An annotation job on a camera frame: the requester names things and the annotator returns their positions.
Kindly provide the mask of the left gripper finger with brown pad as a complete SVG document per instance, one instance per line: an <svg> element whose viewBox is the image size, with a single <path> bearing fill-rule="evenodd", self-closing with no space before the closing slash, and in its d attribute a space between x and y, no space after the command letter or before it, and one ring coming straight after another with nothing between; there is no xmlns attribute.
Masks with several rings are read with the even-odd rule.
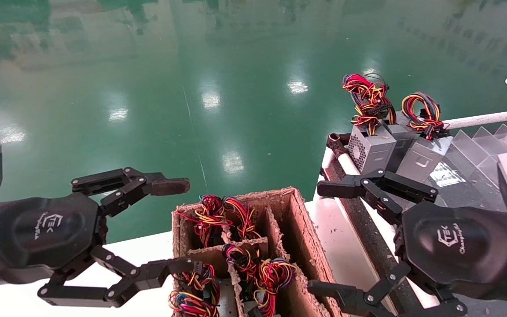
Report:
<svg viewBox="0 0 507 317"><path fill-rule="evenodd" d="M143 173L134 168L123 168L87 175L72 180L72 192L95 196L109 193L101 199L104 215L114 217L147 195L171 196L189 191L188 178L166 178L163 173Z"/></svg>

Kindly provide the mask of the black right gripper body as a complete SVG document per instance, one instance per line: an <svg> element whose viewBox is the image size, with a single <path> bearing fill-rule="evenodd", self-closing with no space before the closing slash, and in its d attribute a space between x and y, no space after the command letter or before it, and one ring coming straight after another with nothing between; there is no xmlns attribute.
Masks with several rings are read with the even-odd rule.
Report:
<svg viewBox="0 0 507 317"><path fill-rule="evenodd" d="M426 292L507 301L507 213L422 202L400 218L397 255Z"/></svg>

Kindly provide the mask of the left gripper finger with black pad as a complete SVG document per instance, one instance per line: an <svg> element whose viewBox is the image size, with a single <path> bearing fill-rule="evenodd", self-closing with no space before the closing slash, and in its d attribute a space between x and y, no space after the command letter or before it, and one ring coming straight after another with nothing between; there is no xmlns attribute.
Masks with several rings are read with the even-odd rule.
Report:
<svg viewBox="0 0 507 317"><path fill-rule="evenodd" d="M109 288L65 285L97 263L121 279ZM163 287L168 276L195 271L189 258L157 260L135 266L102 246L96 246L81 257L57 269L38 291L38 297L52 306L119 308L140 291Z"/></svg>

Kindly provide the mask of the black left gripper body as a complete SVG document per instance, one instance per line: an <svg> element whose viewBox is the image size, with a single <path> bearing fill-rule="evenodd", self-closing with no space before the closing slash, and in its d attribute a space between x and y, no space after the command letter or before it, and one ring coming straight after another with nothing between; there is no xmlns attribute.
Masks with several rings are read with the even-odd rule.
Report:
<svg viewBox="0 0 507 317"><path fill-rule="evenodd" d="M59 269L102 244L100 207L82 193L0 203L0 268Z"/></svg>

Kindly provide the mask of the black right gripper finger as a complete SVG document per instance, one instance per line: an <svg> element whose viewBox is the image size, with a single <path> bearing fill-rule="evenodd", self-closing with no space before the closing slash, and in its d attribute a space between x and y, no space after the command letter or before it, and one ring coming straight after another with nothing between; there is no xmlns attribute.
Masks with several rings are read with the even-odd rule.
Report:
<svg viewBox="0 0 507 317"><path fill-rule="evenodd" d="M320 181L320 196L355 199L362 197L390 225L400 225L403 208L390 194L411 203L435 202L437 189L382 169L365 175L346 175L341 182Z"/></svg>
<svg viewBox="0 0 507 317"><path fill-rule="evenodd" d="M393 317L394 314L382 305L382 300L410 275L411 266L400 262L368 291L350 285L310 280L308 292L335 299L343 313L360 317ZM439 305L401 313L401 317L464 317L467 314L466 305L448 290L436 289L434 295Z"/></svg>

